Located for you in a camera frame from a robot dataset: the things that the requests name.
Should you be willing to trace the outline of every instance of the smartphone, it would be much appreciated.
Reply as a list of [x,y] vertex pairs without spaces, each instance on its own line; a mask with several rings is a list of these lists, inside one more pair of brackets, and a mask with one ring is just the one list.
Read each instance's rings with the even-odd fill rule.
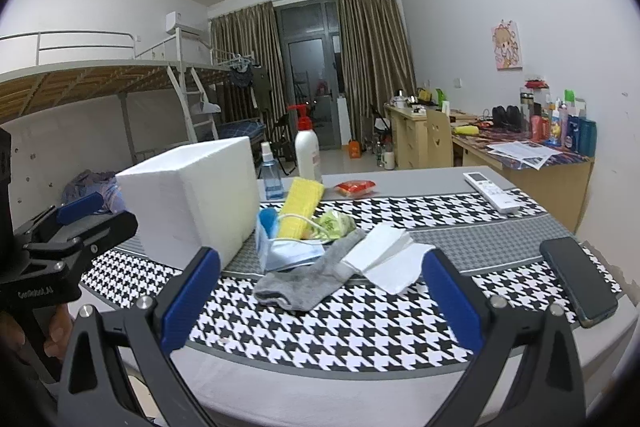
[[583,328],[592,328],[616,312],[618,300],[609,283],[575,239],[547,239],[540,243],[540,253],[556,272]]

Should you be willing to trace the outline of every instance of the face mask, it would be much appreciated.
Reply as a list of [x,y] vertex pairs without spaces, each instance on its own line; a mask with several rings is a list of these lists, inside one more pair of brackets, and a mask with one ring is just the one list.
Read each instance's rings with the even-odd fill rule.
[[[255,224],[255,248],[258,251],[260,267],[264,272],[284,270],[309,264],[324,254],[322,245],[325,241],[311,239],[299,241],[297,239],[279,239],[278,228],[283,217],[290,217],[292,214],[279,216],[275,208],[264,208],[258,212]],[[316,226],[311,220],[302,216],[295,216],[305,219],[312,226]]]

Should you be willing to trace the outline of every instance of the bunk bed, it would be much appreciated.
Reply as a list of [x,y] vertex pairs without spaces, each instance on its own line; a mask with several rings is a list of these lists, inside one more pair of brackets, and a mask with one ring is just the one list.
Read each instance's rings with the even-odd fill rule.
[[[126,43],[74,44],[42,46],[42,36],[57,35],[114,36]],[[184,38],[181,28],[158,44],[137,53],[136,39],[125,32],[92,30],[43,31],[0,37],[2,41],[32,37],[36,39],[35,65],[0,74],[0,124],[44,109],[67,103],[117,95],[122,106],[124,127],[132,163],[138,163],[173,147],[228,136],[248,136],[257,154],[264,140],[264,126],[258,121],[216,123],[215,104],[210,94],[216,85],[228,82],[231,68],[252,63],[252,56],[236,55],[217,50],[197,38],[209,51],[209,63],[188,62],[183,59]],[[166,60],[167,46],[175,45],[175,60]],[[129,50],[130,58],[110,60],[75,60],[41,64],[42,52],[72,48],[112,48]],[[131,135],[126,97],[132,92],[173,89],[180,101],[187,140],[168,143],[149,150],[136,150]]]

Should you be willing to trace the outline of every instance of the blue gripper pad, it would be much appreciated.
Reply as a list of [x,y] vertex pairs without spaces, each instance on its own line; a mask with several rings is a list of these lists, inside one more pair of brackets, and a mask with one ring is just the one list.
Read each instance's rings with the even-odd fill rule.
[[186,281],[161,317],[160,347],[164,354],[169,355],[184,346],[200,316],[202,306],[218,283],[221,269],[218,252],[211,248],[201,248],[183,274],[170,280],[186,276]]
[[[444,253],[437,248],[424,254],[422,278],[427,285],[429,295],[437,302],[438,308],[447,319],[449,328],[460,346],[478,354],[484,344],[482,337],[484,317],[481,315],[482,310],[478,310],[478,305],[482,306],[484,303],[484,296],[480,289],[470,278],[460,275]],[[482,304],[478,301],[478,294],[466,285],[466,282],[475,286],[481,295]],[[465,290],[469,290],[471,296],[475,298],[476,305],[467,298]]]
[[92,192],[84,198],[61,206],[56,213],[56,221],[59,225],[71,225],[71,223],[78,219],[98,212],[98,210],[102,209],[103,205],[104,200],[100,192]]

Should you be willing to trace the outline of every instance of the white cup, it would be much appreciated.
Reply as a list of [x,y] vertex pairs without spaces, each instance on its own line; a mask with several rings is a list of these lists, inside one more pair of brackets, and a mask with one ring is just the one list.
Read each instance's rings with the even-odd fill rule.
[[396,159],[393,151],[387,151],[382,156],[382,161],[385,164],[387,171],[392,171],[396,167]]

